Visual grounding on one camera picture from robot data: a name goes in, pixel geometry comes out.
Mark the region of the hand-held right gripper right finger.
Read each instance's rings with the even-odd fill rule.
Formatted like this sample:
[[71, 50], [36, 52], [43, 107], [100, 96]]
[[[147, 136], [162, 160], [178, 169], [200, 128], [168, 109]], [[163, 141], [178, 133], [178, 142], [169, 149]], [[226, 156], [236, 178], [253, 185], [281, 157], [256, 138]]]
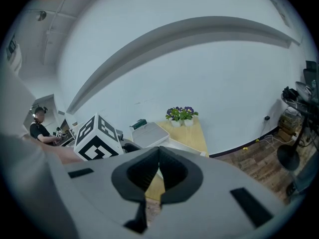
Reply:
[[284, 208], [269, 189], [220, 160], [160, 147], [161, 239], [260, 239]]

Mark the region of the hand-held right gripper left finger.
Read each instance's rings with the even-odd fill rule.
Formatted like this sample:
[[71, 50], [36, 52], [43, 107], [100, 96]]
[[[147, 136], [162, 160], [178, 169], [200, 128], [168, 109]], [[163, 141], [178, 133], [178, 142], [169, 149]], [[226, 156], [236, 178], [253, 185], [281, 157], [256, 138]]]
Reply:
[[53, 160], [53, 180], [79, 239], [158, 239], [147, 227], [144, 179], [158, 167], [157, 147], [108, 159], [63, 165]]

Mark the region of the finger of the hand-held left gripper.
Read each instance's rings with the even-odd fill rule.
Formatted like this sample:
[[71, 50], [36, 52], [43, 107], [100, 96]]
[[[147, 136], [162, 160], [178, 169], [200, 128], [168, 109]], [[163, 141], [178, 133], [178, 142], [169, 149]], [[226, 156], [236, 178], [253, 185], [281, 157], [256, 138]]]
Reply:
[[134, 152], [137, 150], [140, 150], [141, 147], [137, 146], [136, 144], [133, 143], [125, 143], [124, 144], [124, 150], [126, 153]]

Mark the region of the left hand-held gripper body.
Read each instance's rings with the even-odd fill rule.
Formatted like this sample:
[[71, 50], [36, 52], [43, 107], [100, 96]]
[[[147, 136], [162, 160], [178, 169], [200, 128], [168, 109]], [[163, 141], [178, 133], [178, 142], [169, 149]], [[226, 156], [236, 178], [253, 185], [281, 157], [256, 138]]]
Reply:
[[73, 150], [84, 161], [105, 159], [126, 152], [119, 131], [99, 113], [81, 126]]

